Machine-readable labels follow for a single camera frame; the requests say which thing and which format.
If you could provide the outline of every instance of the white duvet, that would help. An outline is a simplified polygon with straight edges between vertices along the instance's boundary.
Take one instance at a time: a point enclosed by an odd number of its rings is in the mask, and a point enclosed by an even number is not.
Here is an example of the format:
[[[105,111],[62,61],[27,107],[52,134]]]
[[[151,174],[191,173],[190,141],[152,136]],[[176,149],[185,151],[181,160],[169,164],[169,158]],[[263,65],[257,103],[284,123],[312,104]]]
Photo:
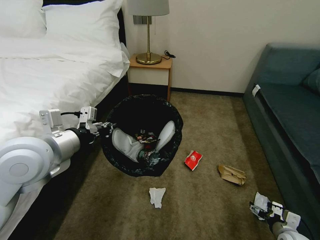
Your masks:
[[[97,105],[129,68],[124,52],[104,45],[0,38],[0,144],[42,135],[39,110],[79,111]],[[78,119],[63,116],[64,128]],[[40,190],[21,194],[0,231],[7,239]]]

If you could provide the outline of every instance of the crumpled tissue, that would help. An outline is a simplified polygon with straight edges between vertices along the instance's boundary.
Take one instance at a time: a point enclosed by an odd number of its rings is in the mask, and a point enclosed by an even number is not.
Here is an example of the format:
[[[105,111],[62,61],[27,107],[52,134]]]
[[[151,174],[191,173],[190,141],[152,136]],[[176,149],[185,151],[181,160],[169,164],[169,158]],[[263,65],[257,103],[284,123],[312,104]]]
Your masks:
[[[264,220],[264,218],[259,217],[258,214],[260,211],[268,211],[268,202],[270,202],[270,200],[266,196],[261,195],[259,192],[256,193],[254,205],[250,206],[250,210],[259,220]]]
[[[149,188],[150,203],[154,204],[155,208],[161,208],[161,200],[166,191],[166,188]]]

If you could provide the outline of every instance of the red snack bag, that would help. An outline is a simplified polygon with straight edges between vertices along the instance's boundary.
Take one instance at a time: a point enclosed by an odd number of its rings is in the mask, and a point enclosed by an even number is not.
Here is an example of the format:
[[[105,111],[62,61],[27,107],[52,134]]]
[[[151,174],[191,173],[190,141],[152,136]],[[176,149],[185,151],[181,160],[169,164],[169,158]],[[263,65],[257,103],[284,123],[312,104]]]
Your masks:
[[[191,151],[190,154],[184,160],[184,163],[193,171],[199,164],[202,155],[196,151]]]

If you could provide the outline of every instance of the crumpled paper bag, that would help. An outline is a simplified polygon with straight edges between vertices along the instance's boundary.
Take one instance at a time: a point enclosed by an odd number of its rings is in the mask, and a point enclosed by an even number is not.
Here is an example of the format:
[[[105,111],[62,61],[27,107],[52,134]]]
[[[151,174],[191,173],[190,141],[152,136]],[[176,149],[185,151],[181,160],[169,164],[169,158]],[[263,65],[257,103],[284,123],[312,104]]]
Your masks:
[[[161,208],[161,200],[166,191],[166,188],[149,188],[150,203],[154,204],[155,208]]]
[[[220,164],[218,166],[218,170],[222,179],[236,183],[240,186],[244,184],[247,178],[246,174],[243,171],[230,167],[228,165]]]

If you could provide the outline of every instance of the lamp shade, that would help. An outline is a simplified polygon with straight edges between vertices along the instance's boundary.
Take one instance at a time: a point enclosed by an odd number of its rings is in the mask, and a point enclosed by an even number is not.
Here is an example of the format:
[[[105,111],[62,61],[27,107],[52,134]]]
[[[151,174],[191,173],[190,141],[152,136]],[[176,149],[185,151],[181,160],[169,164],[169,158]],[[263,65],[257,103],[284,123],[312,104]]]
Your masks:
[[[169,0],[128,0],[128,13],[137,16],[169,14]]]

